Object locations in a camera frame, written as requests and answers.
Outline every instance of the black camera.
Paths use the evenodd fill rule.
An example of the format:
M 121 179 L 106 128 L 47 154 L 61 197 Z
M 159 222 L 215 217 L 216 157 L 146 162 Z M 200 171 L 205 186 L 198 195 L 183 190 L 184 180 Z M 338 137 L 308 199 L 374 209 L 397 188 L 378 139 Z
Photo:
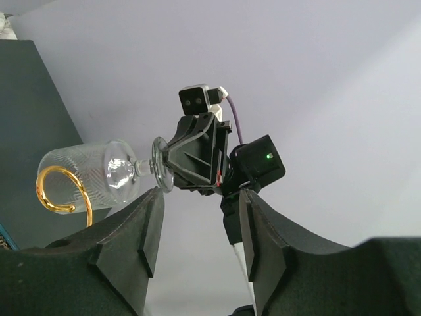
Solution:
M 235 149 L 235 159 L 250 182 L 261 188 L 285 176 L 281 157 L 269 135 Z
M 186 87 L 178 92 L 185 115 L 198 115 L 209 111 L 211 104 L 208 90 L 209 87 L 206 84 L 198 84 Z

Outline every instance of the white ceiling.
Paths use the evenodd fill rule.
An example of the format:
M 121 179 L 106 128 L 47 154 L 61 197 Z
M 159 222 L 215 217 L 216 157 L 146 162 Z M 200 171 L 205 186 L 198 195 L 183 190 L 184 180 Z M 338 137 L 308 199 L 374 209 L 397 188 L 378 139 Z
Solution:
M 180 88 L 224 86 L 245 140 L 270 134 L 284 159 L 261 194 L 275 209 L 347 245 L 421 234 L 421 2 L 56 0 L 12 25 L 85 142 L 123 138 L 146 158 L 175 132 Z M 154 316 L 249 304 L 219 203 L 166 196 Z
M 0 0 L 0 12 L 20 15 L 53 2 L 54 0 Z

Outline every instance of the gold ring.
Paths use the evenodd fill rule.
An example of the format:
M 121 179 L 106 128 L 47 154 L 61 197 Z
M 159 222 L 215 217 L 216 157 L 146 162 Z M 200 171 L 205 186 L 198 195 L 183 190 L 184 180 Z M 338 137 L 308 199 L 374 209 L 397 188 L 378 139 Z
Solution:
M 86 205 L 86 227 L 91 226 L 92 222 L 93 222 L 92 205 L 91 205 L 91 200 L 89 199 L 89 196 L 86 192 L 86 189 L 85 189 L 84 185 L 82 184 L 82 181 L 80 181 L 78 179 L 78 177 L 75 176 L 70 170 L 68 170 L 64 167 L 50 166 L 50 167 L 47 167 L 47 168 L 43 169 L 39 173 L 39 175 L 37 177 L 37 182 L 36 182 L 36 192 L 37 192 L 37 197 L 38 197 L 39 201 L 41 202 L 41 204 L 44 205 L 44 207 L 46 209 L 49 209 L 50 211 L 54 211 L 54 212 L 65 211 L 65 212 L 71 213 L 75 210 L 74 205 L 54 205 L 48 199 L 47 195 L 45 194 L 45 190 L 44 190 L 44 180 L 50 172 L 63 173 L 65 176 L 67 176 L 69 179 L 71 179 L 71 181 L 73 181 L 73 183 L 78 187 L 78 189 L 79 189 L 80 193 L 82 194 L 82 197 L 85 201 L 85 205 Z

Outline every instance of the white cable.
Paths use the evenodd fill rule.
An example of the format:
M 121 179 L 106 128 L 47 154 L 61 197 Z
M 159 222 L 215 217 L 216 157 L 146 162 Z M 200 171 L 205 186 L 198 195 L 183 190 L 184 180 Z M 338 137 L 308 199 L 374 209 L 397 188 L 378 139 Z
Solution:
M 222 92 L 222 99 L 226 99 L 228 97 L 228 91 L 224 87 L 218 87 L 218 89 Z
M 253 303 L 253 309 L 255 310 L 255 315 L 257 315 L 255 289 L 253 288 L 253 283 L 249 282 L 249 275 L 247 273 L 247 264 L 245 262 L 244 243 L 238 242 L 238 243 L 234 244 L 233 249 L 234 249 L 235 255 L 238 258 L 239 264 L 241 266 L 241 270 L 243 271 L 243 275 L 245 277 L 245 281 L 247 282 L 247 287 L 249 289 L 251 301 Z

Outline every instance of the glass stem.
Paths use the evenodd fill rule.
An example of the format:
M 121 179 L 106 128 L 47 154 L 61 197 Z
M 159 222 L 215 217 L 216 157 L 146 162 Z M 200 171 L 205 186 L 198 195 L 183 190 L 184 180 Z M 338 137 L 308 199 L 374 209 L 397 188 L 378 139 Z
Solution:
M 148 176 L 153 174 L 152 160 L 137 160 L 134 164 L 135 172 L 138 176 Z

